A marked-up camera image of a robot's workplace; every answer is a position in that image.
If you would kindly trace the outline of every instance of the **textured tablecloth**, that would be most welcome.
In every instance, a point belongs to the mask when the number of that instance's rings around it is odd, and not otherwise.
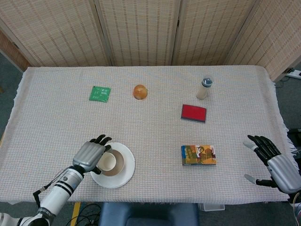
[[[208,97],[196,93],[214,76]],[[133,97],[143,84],[148,96]],[[93,86],[110,87],[107,103],[89,101]],[[181,119],[182,104],[207,109],[206,122]],[[71,165],[82,144],[105,133],[128,146],[136,169],[123,187],[106,189],[86,174],[72,201],[240,204],[287,199],[255,186],[269,178],[248,134],[271,138],[293,161],[275,88],[258,66],[29,68],[23,74],[0,149],[0,201],[34,201],[32,192]],[[215,146],[216,166],[182,166],[181,145]]]

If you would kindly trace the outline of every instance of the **green card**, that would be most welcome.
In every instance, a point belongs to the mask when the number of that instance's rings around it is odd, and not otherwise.
[[[108,102],[110,91],[109,87],[93,86],[89,100]]]

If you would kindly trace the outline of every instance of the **white robotic arm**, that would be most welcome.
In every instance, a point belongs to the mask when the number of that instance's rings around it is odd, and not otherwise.
[[[83,180],[84,173],[90,171],[101,173],[96,165],[102,154],[111,149],[111,146],[105,146],[109,140],[110,137],[105,138],[105,135],[100,135],[97,139],[84,143],[74,156],[73,165],[65,171],[50,193],[42,200],[34,217],[12,218],[6,213],[0,213],[0,226],[50,226]]]

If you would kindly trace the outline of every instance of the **gray floor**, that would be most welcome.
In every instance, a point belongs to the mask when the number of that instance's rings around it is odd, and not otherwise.
[[[0,54],[0,86],[5,90],[0,94],[0,136],[8,122],[16,89],[21,80],[20,73]],[[277,83],[276,90],[279,109],[286,126],[301,128],[301,80],[290,78]],[[64,226],[71,219],[73,203],[67,203],[55,219],[53,225]],[[0,202],[0,212],[13,217],[32,216],[37,207],[35,203],[22,202],[15,205]],[[288,203],[251,203],[227,205],[225,211],[201,212],[201,226],[294,226],[293,210]]]

